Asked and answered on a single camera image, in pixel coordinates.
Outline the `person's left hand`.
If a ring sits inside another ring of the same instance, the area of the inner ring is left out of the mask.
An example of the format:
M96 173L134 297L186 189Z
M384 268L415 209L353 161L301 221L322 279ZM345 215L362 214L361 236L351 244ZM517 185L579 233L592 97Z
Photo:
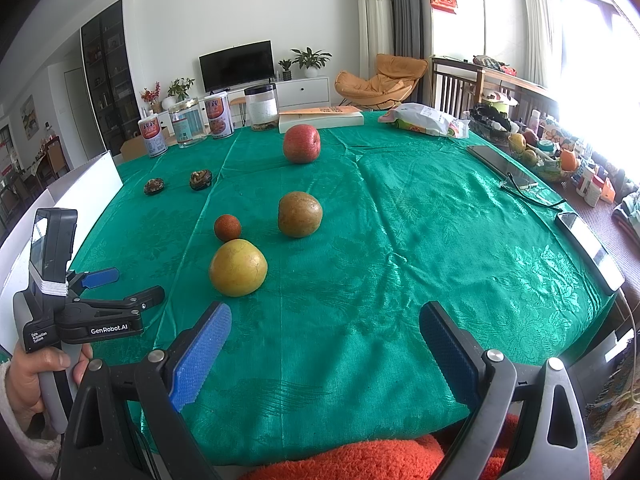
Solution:
M80 385L93 358L91 344L83 344L76 360L57 348L43 348L26 353L18 342L6 372L6 396L21 430L27 430L32 419L44 412L39 375L45 372L65 372L73 367L73 378Z

